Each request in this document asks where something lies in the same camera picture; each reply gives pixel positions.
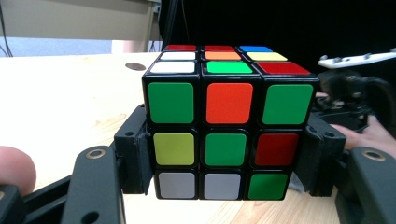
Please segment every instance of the cube's front face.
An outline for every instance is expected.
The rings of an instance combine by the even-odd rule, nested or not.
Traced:
[[[282,200],[317,85],[267,47],[168,46],[143,76],[157,197]]]

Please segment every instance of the light wood tabletop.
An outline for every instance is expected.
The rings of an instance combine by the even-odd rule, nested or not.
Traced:
[[[158,53],[0,58],[0,145],[28,153],[36,189],[71,175],[76,156],[109,145],[143,104],[141,76]],[[158,200],[125,195],[127,223],[339,223],[332,197],[289,189],[284,201]]]

